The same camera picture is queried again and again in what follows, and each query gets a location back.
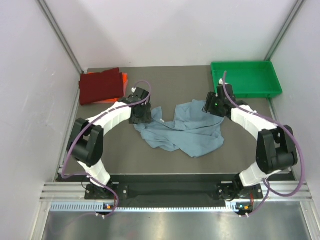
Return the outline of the blue t shirt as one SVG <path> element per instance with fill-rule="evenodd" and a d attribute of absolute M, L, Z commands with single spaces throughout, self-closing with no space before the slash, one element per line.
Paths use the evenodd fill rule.
<path fill-rule="evenodd" d="M 162 107 L 156 107 L 151 111 L 150 123 L 135 124 L 134 128 L 153 149 L 181 150 L 191 158 L 205 156 L 224 144 L 224 119 L 203 112 L 205 103 L 194 99 L 177 105 L 172 121 L 165 121 Z"/>

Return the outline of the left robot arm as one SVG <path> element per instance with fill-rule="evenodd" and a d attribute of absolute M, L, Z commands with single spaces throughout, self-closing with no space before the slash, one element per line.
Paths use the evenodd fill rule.
<path fill-rule="evenodd" d="M 130 124 L 150 123 L 152 120 L 150 92 L 134 87 L 132 94 L 118 99 L 110 108 L 97 116 L 79 118 L 74 122 L 67 144 L 67 157 L 74 158 L 89 178 L 89 191 L 104 199 L 114 191 L 110 174 L 107 172 L 102 155 L 104 137 L 124 121 Z"/>

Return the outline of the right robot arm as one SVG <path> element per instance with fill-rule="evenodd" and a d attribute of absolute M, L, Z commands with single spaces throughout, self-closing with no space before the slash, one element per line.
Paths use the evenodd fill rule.
<path fill-rule="evenodd" d="M 258 116 L 245 101 L 236 100 L 230 84 L 219 84 L 216 90 L 207 94 L 202 111 L 228 118 L 257 141 L 255 162 L 232 181 L 234 194 L 245 198 L 262 180 L 298 163 L 296 145 L 288 135 L 293 131 L 287 125 L 281 128 L 277 123 Z"/>

